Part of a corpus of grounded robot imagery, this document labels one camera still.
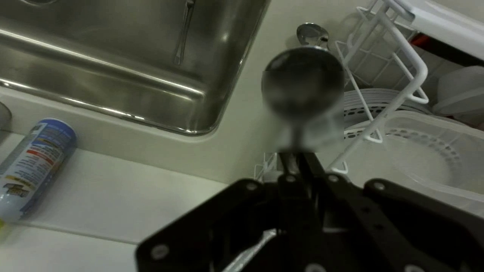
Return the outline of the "white plastic colander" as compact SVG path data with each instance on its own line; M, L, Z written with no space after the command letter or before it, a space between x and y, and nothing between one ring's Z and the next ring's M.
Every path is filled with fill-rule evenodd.
M382 143L363 141L346 160L356 186L383 178L484 218L484 131L396 111L380 132Z

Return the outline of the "stainless steel sink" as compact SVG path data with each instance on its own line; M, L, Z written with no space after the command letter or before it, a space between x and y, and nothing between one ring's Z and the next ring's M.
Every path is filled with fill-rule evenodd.
M209 134L271 0L0 0L0 86L185 136Z

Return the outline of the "small metal spoon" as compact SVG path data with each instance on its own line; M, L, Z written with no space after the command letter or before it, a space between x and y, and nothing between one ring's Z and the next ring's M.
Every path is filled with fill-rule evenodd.
M328 49L329 32L316 23L304 23L297 27L296 36L300 45L313 45Z

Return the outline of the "blue and white spray can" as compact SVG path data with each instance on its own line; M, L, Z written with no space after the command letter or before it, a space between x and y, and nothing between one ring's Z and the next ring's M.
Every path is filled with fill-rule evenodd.
M55 181L77 147L64 121L38 121L0 164L0 226L23 218Z

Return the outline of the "large metal spoon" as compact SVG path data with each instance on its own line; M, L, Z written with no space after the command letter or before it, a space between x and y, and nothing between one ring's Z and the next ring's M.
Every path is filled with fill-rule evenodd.
M308 124L342 98L342 64L327 49L302 46L275 56L262 75L262 95L268 108L287 126L279 155L285 166L277 183L276 234L251 246L223 272L326 272L323 266L321 220L318 217L320 186L300 169Z

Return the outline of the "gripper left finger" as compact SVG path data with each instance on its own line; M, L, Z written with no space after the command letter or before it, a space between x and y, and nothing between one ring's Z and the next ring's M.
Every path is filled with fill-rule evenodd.
M138 272L221 272L264 232L284 235L278 182L243 178L144 239L135 250Z

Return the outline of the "white bowl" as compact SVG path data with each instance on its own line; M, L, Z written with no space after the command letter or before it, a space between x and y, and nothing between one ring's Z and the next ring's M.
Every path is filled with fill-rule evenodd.
M464 67L439 78L434 113L484 113L484 66Z

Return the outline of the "silver cutlery piece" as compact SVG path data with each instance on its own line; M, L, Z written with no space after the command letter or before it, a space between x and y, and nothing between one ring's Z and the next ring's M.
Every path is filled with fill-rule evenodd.
M193 10L195 9L195 3L196 0L186 0L185 2L183 25L178 35L173 57L173 63L175 65L181 65L183 62L188 30L192 19Z

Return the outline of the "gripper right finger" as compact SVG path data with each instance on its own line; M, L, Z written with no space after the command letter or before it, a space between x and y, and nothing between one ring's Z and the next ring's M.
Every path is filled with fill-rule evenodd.
M484 272L484 218L381 178L359 188L314 153L301 173L361 272Z

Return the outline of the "stack of white plates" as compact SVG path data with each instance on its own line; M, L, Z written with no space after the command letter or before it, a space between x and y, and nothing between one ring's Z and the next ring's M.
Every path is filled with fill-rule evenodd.
M373 118L376 118L396 98L400 91L387 88L363 88L361 94ZM398 110L414 111L433 115L427 104L419 104L413 100L405 100ZM368 121L363 102L356 90L344 93L344 127L348 128L361 122Z

